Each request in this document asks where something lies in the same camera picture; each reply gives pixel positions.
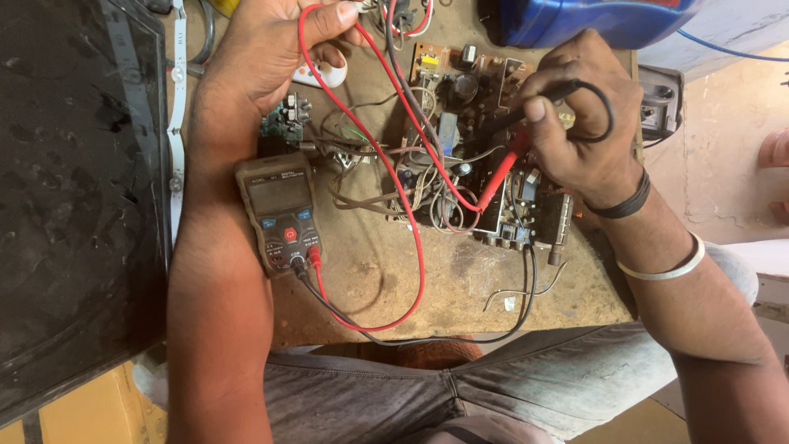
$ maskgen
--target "wooden workbench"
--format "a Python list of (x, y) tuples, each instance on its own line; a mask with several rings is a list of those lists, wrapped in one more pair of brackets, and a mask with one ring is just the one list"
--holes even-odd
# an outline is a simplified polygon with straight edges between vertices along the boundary
[[(196, 0), (186, 3), (191, 56), (203, 44), (203, 18)], [(471, 43), (477, 45), (480, 53), (517, 58), (536, 68), (548, 50), (522, 50), (492, 44), (497, 40), (497, 14), (477, 11), (474, 3), (456, 0), (448, 8), (436, 6), (431, 28), (419, 40), (455, 47)], [(226, 29), (227, 19), (216, 15), (218, 42)], [(376, 16), (365, 15), (369, 17), (363, 17), (361, 23), (375, 36), (378, 46), (384, 47), (383, 37), (373, 29), (372, 21)], [(491, 18), (480, 20), (488, 15)], [(171, 36), (172, 17), (165, 17), (164, 21)], [(415, 42), (415, 39), (406, 40), (405, 49), (398, 53), (403, 70), (410, 67)], [(170, 39), (167, 43), (171, 56)], [(379, 101), (394, 91), (372, 51), (339, 46), (349, 63), (345, 83), (334, 90), (340, 99), (347, 104)], [(635, 51), (617, 51), (617, 56), (628, 72), (633, 73), (637, 66)], [(169, 86), (172, 106), (172, 85)], [(189, 91), (193, 92), (195, 86), (196, 80), (190, 77)], [(339, 114), (325, 93), (296, 84), (291, 89), (313, 104), (310, 111), (313, 136), (319, 134), (321, 125), (333, 127)], [(402, 105), (395, 102), (362, 108), (357, 115), (380, 141), (399, 145), (405, 112)], [(639, 157), (640, 148), (636, 145)], [(316, 214), (320, 218), (327, 252), (323, 266), (327, 294), (360, 325), (392, 322), (408, 310), (417, 294), (419, 275), (413, 235), (406, 225), (387, 222), (380, 214), (361, 209), (336, 209), (331, 203), (327, 182), (339, 173), (339, 166), (332, 161), (316, 166), (319, 202)], [(375, 197), (381, 194), (380, 187), (386, 177), (380, 164), (362, 165), (351, 180), (344, 181), (342, 192), (357, 199)], [(574, 218), (570, 240), (563, 252), (563, 260), (569, 263), (554, 288), (536, 297), (523, 329), (605, 325), (633, 319), (632, 310), (628, 310), (632, 305), (623, 302), (623, 299), (629, 300), (629, 291), (616, 268), (608, 241), (594, 228), (594, 222), (593, 216)], [(506, 295), (499, 296), (487, 311), (482, 309), (492, 292), (525, 287), (524, 269), (528, 263), (530, 270), (530, 260), (524, 262), (523, 254), (514, 250), (485, 246), (470, 235), (444, 235), (429, 228), (420, 228), (420, 233), (427, 282), (421, 305), (401, 325), (378, 332), (377, 337), (401, 339), (502, 332), (512, 328), (517, 321), (521, 296), (513, 311), (505, 310), (503, 299)], [(558, 269), (548, 265), (547, 259), (547, 250), (537, 251), (537, 291), (551, 283)], [(364, 340), (358, 333), (339, 325), (295, 278), (275, 280), (272, 288), (275, 348)]]

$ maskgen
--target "blue wire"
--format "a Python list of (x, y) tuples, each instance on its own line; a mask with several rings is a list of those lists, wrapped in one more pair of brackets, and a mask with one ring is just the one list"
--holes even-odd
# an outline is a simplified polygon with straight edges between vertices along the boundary
[(726, 54), (738, 55), (740, 57), (745, 57), (745, 58), (755, 58), (756, 60), (767, 60), (768, 62), (789, 62), (789, 58), (764, 57), (764, 56), (761, 56), (761, 55), (746, 54), (744, 52), (732, 51), (731, 49), (726, 49), (724, 47), (719, 47), (718, 45), (712, 44), (710, 42), (705, 42), (704, 40), (699, 39), (698, 37), (693, 37), (691, 34), (688, 34), (687, 32), (684, 32), (682, 29), (677, 29), (677, 32), (679, 33), (679, 35), (687, 37), (688, 39), (691, 39), (691, 40), (693, 40), (696, 43), (701, 43), (702, 45), (704, 45), (704, 46), (706, 46), (708, 48), (712, 48), (712, 49), (717, 50), (717, 51), (725, 52)]

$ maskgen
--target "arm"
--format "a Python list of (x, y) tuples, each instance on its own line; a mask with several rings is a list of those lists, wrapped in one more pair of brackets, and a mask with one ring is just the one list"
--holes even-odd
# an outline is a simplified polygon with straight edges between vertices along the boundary
[[(536, 96), (580, 77), (603, 89), (615, 109), (615, 130), (597, 144), (567, 140), (555, 110)], [(534, 148), (544, 171), (577, 190), (595, 208), (625, 201), (641, 177), (630, 155), (643, 91), (608, 45), (586, 31), (557, 47), (525, 86)], [(600, 101), (576, 92), (572, 132), (597, 136), (608, 124)], [(622, 219), (601, 218), (617, 258), (641, 273), (662, 273), (686, 260), (693, 239), (653, 188), (644, 206)], [(670, 280), (627, 277), (645, 328), (674, 360), (694, 442), (789, 442), (789, 384), (748, 303), (709, 256)]]
[[(348, 6), (311, 13), (307, 44), (351, 28), (357, 13)], [(302, 63), (300, 12), (295, 0), (242, 2), (195, 94), (167, 307), (170, 442), (271, 442), (263, 393), (271, 286), (234, 166), (255, 158), (262, 116), (282, 100)], [(341, 66), (331, 45), (314, 52)]]

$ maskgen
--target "multimeter display screen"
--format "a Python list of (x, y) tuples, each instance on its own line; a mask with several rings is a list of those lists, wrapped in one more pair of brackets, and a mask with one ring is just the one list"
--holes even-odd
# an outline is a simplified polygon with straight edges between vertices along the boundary
[(249, 200), (255, 213), (270, 214), (281, 209), (312, 203), (304, 176), (250, 185)]

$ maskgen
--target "red power button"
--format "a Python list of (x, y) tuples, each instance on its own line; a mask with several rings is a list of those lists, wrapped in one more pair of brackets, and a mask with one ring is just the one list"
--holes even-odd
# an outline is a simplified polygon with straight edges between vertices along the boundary
[(285, 228), (285, 231), (282, 233), (282, 235), (285, 236), (285, 240), (288, 241), (289, 243), (296, 242), (296, 229), (295, 228), (293, 228), (293, 227)]

